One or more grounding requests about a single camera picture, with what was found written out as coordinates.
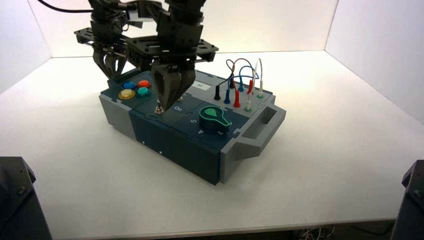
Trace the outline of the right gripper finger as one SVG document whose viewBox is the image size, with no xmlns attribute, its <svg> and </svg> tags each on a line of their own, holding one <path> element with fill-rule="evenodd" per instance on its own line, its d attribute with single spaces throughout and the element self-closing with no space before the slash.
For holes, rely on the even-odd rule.
<svg viewBox="0 0 424 240">
<path fill-rule="evenodd" d="M 153 64 L 151 75 L 162 109 L 166 112 L 175 102 L 177 89 L 177 72 L 170 71 L 167 65 Z"/>
<path fill-rule="evenodd" d="M 196 78 L 196 73 L 194 69 L 183 70 L 179 72 L 179 77 L 177 78 L 176 87 L 173 90 L 173 97 L 171 104 L 173 105 L 178 99 L 181 98 L 183 93 L 185 93 L 188 88 L 194 83 Z"/>
</svg>

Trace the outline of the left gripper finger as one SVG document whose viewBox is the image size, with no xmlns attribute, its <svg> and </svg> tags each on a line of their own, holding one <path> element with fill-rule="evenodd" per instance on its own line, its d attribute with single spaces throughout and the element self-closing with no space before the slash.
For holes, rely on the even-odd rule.
<svg viewBox="0 0 424 240">
<path fill-rule="evenodd" d="M 100 70 L 105 74 L 105 76 L 108 79 L 111 79 L 112 74 L 108 70 L 106 63 L 105 63 L 106 56 L 107 56 L 107 52 L 105 52 L 101 49 L 94 49 L 93 50 L 93 55 L 92 55 L 93 61 L 100 68 Z"/>
<path fill-rule="evenodd" d="M 123 73 L 124 67 L 127 62 L 127 57 L 123 55 L 114 55 L 112 77 L 120 76 Z"/>
</svg>

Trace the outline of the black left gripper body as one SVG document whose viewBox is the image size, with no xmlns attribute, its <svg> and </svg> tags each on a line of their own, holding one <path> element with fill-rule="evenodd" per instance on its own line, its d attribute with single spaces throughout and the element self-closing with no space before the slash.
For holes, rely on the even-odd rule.
<svg viewBox="0 0 424 240">
<path fill-rule="evenodd" d="M 91 20 L 91 26 L 74 32 L 79 44 L 88 45 L 93 54 L 126 55 L 127 37 L 124 35 L 132 25 L 126 18 L 108 21 Z"/>
</svg>

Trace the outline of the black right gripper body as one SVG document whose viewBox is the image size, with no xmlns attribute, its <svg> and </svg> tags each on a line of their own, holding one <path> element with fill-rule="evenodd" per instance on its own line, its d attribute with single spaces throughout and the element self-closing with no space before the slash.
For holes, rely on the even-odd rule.
<svg viewBox="0 0 424 240">
<path fill-rule="evenodd" d="M 127 60 L 144 71 L 152 62 L 192 69 L 196 62 L 212 62 L 217 46 L 201 38 L 204 19 L 199 9 L 140 11 L 156 22 L 157 35 L 127 38 Z"/>
</svg>

